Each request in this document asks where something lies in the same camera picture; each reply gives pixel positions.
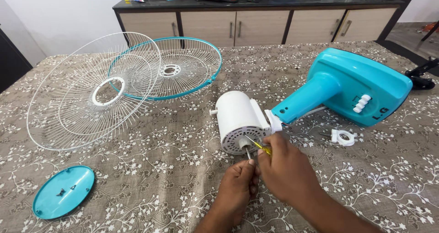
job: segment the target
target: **person's right hand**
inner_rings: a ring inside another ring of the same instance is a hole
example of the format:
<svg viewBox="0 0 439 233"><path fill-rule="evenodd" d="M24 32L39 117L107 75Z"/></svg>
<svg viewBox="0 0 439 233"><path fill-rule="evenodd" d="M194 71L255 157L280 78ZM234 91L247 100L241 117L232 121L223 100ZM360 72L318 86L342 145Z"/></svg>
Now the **person's right hand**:
<svg viewBox="0 0 439 233"><path fill-rule="evenodd" d="M308 157L279 133L264 139L272 148L272 159L262 150L258 161L262 179L280 201L299 209L316 196L326 196Z"/></svg>

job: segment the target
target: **white wall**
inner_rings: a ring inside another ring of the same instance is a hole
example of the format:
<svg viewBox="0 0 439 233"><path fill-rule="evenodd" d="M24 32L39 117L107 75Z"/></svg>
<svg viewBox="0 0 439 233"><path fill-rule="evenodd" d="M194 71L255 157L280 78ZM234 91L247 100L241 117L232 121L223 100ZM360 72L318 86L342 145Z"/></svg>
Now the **white wall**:
<svg viewBox="0 0 439 233"><path fill-rule="evenodd" d="M71 54L121 32L112 6L120 0L6 0L47 56Z"/></svg>
<svg viewBox="0 0 439 233"><path fill-rule="evenodd" d="M47 57L5 0L0 0L0 24L0 29L32 66Z"/></svg>
<svg viewBox="0 0 439 233"><path fill-rule="evenodd" d="M436 22L439 0L411 0L398 22Z"/></svg>

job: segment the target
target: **white container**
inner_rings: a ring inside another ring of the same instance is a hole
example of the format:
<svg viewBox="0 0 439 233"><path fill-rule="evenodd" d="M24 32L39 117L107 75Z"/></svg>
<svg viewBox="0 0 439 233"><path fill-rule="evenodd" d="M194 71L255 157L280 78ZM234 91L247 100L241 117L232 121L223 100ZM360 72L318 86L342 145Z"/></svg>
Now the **white container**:
<svg viewBox="0 0 439 233"><path fill-rule="evenodd" d="M217 114L221 147L227 153L245 154L244 146L248 146L250 152L258 149L244 133L256 142L271 134L258 103L243 92L224 93L218 98L215 110L210 111L210 115L213 114Z"/></svg>

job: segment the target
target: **floor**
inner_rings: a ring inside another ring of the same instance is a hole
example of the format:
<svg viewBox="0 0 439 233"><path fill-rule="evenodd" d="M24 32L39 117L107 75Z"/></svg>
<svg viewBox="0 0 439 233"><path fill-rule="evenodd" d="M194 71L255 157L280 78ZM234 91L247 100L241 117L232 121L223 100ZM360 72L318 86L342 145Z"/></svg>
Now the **floor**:
<svg viewBox="0 0 439 233"><path fill-rule="evenodd" d="M422 42L421 39L427 32L417 32L420 29L421 25L418 27L396 25L386 40L401 45L425 59L428 59L429 56L439 57L439 33L433 33L427 40Z"/></svg>

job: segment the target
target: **wooden cabinet door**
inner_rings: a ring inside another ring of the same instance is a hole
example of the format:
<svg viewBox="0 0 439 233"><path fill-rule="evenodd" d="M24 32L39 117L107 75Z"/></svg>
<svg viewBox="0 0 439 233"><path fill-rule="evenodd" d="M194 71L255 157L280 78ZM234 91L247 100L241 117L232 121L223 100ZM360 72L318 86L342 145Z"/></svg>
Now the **wooden cabinet door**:
<svg viewBox="0 0 439 233"><path fill-rule="evenodd" d="M217 47L234 46L235 11L181 12L183 35Z"/></svg>
<svg viewBox="0 0 439 233"><path fill-rule="evenodd" d="M237 11L235 46L280 45L290 11Z"/></svg>
<svg viewBox="0 0 439 233"><path fill-rule="evenodd" d="M335 41L377 40L396 8L349 10Z"/></svg>
<svg viewBox="0 0 439 233"><path fill-rule="evenodd" d="M125 31L147 35L151 39L178 36L175 12L121 13Z"/></svg>
<svg viewBox="0 0 439 233"><path fill-rule="evenodd" d="M344 13L344 9L294 11L285 44L331 42Z"/></svg>

